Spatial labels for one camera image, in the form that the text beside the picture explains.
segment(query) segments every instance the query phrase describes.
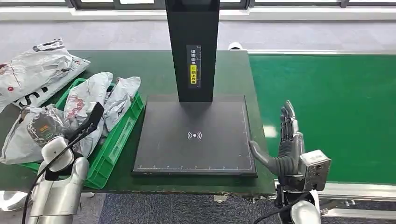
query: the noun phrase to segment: black platform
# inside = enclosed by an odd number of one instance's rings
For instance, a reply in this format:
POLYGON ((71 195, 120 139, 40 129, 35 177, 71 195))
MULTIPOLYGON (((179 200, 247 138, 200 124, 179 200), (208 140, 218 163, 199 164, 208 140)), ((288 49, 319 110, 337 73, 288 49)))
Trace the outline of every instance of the black platform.
POLYGON ((147 99, 133 174, 256 176, 245 98, 147 99))

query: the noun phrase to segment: black scanning stand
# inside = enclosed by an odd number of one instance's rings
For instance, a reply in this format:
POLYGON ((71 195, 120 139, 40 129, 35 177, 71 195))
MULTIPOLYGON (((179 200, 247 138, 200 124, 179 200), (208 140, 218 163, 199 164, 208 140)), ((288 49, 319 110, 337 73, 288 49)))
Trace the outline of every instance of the black scanning stand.
POLYGON ((256 177, 244 96, 213 97, 219 0, 165 0, 177 96, 149 96, 132 173, 256 177))

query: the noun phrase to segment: yellow label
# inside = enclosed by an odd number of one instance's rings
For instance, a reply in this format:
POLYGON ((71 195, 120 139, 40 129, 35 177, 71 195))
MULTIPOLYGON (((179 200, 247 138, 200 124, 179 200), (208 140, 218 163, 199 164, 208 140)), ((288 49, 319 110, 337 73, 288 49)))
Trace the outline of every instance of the yellow label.
POLYGON ((197 84, 197 66, 190 65, 190 83, 197 84))
POLYGON ((43 132, 48 129, 48 125, 44 125, 40 128, 40 132, 43 132))

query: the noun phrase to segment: package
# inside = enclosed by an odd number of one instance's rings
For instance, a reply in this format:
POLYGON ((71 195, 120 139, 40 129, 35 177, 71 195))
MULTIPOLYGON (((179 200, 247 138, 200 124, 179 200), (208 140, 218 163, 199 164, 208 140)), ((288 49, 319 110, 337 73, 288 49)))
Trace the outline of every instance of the package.
POLYGON ((52 138, 63 135, 66 129, 63 113, 54 105, 27 106, 6 137, 0 162, 19 164, 42 160, 42 147, 52 138))
MULTIPOLYGON (((81 125, 92 111, 96 102, 104 105, 106 92, 112 79, 112 73, 101 72, 91 76, 85 82, 70 90, 64 107, 64 118, 71 123, 71 126, 81 125)), ((88 157, 100 139, 103 125, 102 119, 98 124, 98 128, 75 144, 73 150, 81 153, 84 157, 88 157)))
POLYGON ((71 66, 66 76, 59 81, 52 83, 48 86, 39 88, 38 90, 16 100, 13 102, 19 108, 27 105, 41 106, 45 101, 51 98, 55 93, 65 87, 76 76, 81 74, 89 66, 91 62, 76 56, 72 56, 71 66))
POLYGON ((65 77, 71 61, 72 56, 58 39, 35 45, 0 64, 0 112, 13 101, 65 77))
POLYGON ((106 127, 106 130, 103 132, 104 136, 107 136, 125 115, 140 83, 140 77, 118 78, 116 86, 111 91, 104 105, 105 112, 103 117, 106 127))

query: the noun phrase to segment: robotic hand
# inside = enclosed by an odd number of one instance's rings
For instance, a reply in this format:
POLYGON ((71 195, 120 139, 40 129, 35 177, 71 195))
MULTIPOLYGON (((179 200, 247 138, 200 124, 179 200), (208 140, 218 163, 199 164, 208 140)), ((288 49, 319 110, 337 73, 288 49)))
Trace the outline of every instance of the robotic hand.
MULTIPOLYGON (((255 158, 271 173, 278 176, 275 204, 281 208, 279 216, 285 224, 319 224, 320 213, 313 195, 323 190, 331 160, 322 151, 305 152, 304 137, 298 129, 293 105, 286 101, 281 108, 281 141, 277 157, 260 149, 250 141, 255 158)), ((260 217, 255 224, 268 216, 260 217)))

